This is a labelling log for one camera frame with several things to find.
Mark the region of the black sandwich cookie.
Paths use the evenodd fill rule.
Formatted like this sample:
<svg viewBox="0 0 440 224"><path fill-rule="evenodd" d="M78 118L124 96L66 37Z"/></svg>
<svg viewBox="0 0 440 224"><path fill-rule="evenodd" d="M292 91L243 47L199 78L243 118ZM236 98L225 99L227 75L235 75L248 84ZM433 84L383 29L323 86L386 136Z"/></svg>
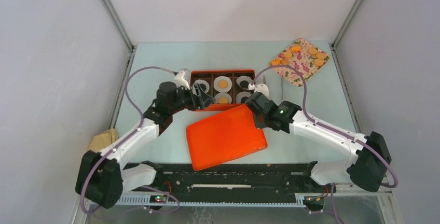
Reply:
<svg viewBox="0 0 440 224"><path fill-rule="evenodd" d="M240 86L241 89L243 89L243 90L247 90L248 87L249 87L249 82L246 81L246 80L243 80L243 81L241 81L241 82L239 83L239 86Z"/></svg>
<svg viewBox="0 0 440 224"><path fill-rule="evenodd" d="M202 84L202 83L199 84L199 88L200 88L202 91L204 91L204 92L206 92L206 90L207 90L206 85L205 85L205 84Z"/></svg>
<svg viewBox="0 0 440 224"><path fill-rule="evenodd" d="M248 98L249 98L248 96L244 96L244 97L242 97L242 98L240 99L240 103L244 104L244 103L247 101Z"/></svg>

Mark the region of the metal tongs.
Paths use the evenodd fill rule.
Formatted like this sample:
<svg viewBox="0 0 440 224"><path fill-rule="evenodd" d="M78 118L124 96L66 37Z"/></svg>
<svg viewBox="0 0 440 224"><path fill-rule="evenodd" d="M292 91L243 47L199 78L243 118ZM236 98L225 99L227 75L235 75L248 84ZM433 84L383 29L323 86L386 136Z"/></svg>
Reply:
<svg viewBox="0 0 440 224"><path fill-rule="evenodd" d="M269 78L268 88L272 100L281 102L284 100L284 79L280 76Z"/></svg>

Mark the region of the orange tin lid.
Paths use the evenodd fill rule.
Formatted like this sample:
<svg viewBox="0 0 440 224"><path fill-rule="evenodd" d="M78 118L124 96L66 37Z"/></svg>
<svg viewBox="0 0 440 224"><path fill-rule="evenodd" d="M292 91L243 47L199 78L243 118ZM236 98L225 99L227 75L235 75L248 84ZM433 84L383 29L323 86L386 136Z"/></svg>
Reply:
<svg viewBox="0 0 440 224"><path fill-rule="evenodd" d="M244 104L195 122L186 128L192 168L208 169L267 148L262 129Z"/></svg>

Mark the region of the floral tray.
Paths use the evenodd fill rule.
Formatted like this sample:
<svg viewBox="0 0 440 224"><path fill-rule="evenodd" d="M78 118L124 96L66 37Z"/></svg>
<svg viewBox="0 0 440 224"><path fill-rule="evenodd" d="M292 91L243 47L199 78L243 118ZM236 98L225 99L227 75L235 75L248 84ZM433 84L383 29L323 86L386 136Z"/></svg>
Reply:
<svg viewBox="0 0 440 224"><path fill-rule="evenodd" d="M298 53L292 53L293 56L291 59L288 59L290 61L289 66L293 67L295 70L299 71L305 81L308 81L311 77L313 77L324 65L326 65L330 60L330 55L326 52L324 52L322 49L318 48L317 46L313 45L309 41L298 38L295 41L293 41L290 45L288 45L285 49L283 49L276 57L274 57L270 62L269 66L279 66L280 61L283 58L283 52L290 51L290 48L294 45L300 45L302 47L301 52ZM326 53L326 58L324 59L325 64L321 67L317 67L314 65L313 61L316 59L315 55L310 55L308 53L308 49L310 47L317 48L318 52L324 52Z"/></svg>

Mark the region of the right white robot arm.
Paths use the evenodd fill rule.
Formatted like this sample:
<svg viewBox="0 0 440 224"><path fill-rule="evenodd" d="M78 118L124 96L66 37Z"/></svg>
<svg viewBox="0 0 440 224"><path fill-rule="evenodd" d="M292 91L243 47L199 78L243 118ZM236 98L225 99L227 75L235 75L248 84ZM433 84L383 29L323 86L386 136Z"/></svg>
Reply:
<svg viewBox="0 0 440 224"><path fill-rule="evenodd" d="M309 115L306 110L289 101L277 105L261 92L253 93L245 105L255 121L265 128L299 135L342 154L333 162L310 162L303 172L302 186L309 192L322 185L352 182L359 188L377 192L391 163L384 137L376 132L370 135L353 133Z"/></svg>

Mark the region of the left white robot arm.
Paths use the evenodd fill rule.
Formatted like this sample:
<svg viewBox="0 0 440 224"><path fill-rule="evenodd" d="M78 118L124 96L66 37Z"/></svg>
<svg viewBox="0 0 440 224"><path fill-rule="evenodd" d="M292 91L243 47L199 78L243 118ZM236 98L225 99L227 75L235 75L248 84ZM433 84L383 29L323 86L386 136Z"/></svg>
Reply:
<svg viewBox="0 0 440 224"><path fill-rule="evenodd" d="M141 186L160 190L164 177L156 168L145 163L129 169L126 165L139 149L168 128L174 114L186 109L205 109L213 102L214 98L197 83L190 88L171 81L161 83L156 98L131 131L100 151L89 150L83 155L75 186L81 201L88 199L111 208L123 194Z"/></svg>

